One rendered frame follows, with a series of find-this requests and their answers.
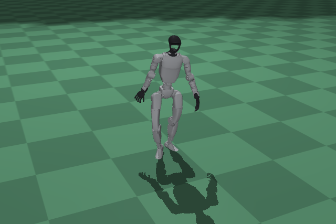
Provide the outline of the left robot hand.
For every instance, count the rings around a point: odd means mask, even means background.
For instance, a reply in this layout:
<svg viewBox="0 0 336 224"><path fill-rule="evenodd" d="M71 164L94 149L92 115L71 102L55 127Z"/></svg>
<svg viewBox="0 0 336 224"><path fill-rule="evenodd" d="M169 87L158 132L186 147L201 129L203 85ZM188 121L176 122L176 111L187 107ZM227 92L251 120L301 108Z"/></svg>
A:
<svg viewBox="0 0 336 224"><path fill-rule="evenodd" d="M197 111L199 109L199 104L200 104L200 100L197 93L194 93L194 98L196 99L196 107L195 107L195 111Z"/></svg>

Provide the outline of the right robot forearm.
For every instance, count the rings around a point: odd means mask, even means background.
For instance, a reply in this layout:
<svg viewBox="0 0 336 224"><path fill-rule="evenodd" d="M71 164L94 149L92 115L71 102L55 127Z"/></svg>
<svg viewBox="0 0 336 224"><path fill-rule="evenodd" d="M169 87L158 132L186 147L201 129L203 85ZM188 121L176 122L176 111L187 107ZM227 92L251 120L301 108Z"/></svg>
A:
<svg viewBox="0 0 336 224"><path fill-rule="evenodd" d="M144 90L144 91L150 86L150 83L151 83L151 81L152 81L151 78L148 78L149 73L150 73L150 72L148 72L148 74L147 74L147 76L146 76L146 79L145 79L145 82L144 82L143 87L142 87L142 90Z"/></svg>

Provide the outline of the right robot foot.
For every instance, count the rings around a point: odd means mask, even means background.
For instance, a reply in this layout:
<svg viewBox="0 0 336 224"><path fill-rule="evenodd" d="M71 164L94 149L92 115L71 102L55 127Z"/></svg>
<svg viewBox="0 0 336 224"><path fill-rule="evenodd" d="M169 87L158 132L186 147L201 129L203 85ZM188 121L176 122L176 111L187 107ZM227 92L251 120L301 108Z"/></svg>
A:
<svg viewBox="0 0 336 224"><path fill-rule="evenodd" d="M161 144L162 145L162 144ZM157 151L156 151L156 155L155 155L155 158L156 159L161 159L162 158L162 156L163 156L163 149L164 149L164 147L163 147L163 145L162 145L162 148L160 149L160 147L159 147L159 149L157 149Z"/></svg>

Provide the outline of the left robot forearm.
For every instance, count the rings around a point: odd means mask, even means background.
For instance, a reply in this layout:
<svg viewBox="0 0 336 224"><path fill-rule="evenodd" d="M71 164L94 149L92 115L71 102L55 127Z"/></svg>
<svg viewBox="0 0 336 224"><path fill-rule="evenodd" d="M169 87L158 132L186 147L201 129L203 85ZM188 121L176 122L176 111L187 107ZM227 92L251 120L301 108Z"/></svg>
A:
<svg viewBox="0 0 336 224"><path fill-rule="evenodd" d="M193 92L193 96L194 96L194 93L197 93L198 96L199 96L199 92L197 91L197 86L195 84L195 78L193 80L189 81L189 85L190 85L191 90Z"/></svg>

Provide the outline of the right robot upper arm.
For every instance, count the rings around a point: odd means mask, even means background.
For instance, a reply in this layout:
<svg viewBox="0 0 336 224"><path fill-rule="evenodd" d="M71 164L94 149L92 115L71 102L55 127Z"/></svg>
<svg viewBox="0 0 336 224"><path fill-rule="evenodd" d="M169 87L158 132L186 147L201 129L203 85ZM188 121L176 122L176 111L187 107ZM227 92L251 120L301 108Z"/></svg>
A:
<svg viewBox="0 0 336 224"><path fill-rule="evenodd" d="M157 69L158 64L162 61L162 58L163 58L162 54L155 54L153 56L148 78L154 79L156 75L155 70Z"/></svg>

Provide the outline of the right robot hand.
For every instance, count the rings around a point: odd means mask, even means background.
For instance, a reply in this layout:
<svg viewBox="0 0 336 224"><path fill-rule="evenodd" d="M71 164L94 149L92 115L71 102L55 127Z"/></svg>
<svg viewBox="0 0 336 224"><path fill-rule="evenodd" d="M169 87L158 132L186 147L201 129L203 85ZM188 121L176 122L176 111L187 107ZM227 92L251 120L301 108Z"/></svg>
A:
<svg viewBox="0 0 336 224"><path fill-rule="evenodd" d="M139 99L140 99L140 103L141 103L141 99L143 98L143 102L144 102L144 93L146 92L148 90L148 88L144 91L144 90L142 90L142 88L141 88L141 91L139 91L138 93L137 93L137 95L134 97L136 100L138 99L138 101L139 101Z"/></svg>

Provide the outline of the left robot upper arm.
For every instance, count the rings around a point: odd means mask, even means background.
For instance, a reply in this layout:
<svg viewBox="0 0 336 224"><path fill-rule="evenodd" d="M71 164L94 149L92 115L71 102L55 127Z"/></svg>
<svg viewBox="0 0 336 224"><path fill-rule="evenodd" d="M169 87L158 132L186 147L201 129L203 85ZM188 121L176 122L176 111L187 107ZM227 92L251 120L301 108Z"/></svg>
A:
<svg viewBox="0 0 336 224"><path fill-rule="evenodd" d="M190 60L187 56L182 55L183 58L183 63L184 63L184 70L186 73L186 80L191 81L194 79L194 75L191 73L191 65L190 65Z"/></svg>

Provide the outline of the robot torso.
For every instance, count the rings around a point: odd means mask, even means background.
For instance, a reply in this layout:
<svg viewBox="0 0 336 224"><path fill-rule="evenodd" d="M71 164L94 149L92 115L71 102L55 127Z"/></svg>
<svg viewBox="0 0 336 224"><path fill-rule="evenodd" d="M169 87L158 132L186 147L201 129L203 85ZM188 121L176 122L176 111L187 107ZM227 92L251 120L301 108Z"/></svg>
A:
<svg viewBox="0 0 336 224"><path fill-rule="evenodd" d="M180 52L176 52L175 57L169 56L170 52L161 54L163 58L159 64L159 74L163 85L159 87L159 91L161 91L162 98L168 99L173 96L174 89L171 83L175 83L179 76L183 58Z"/></svg>

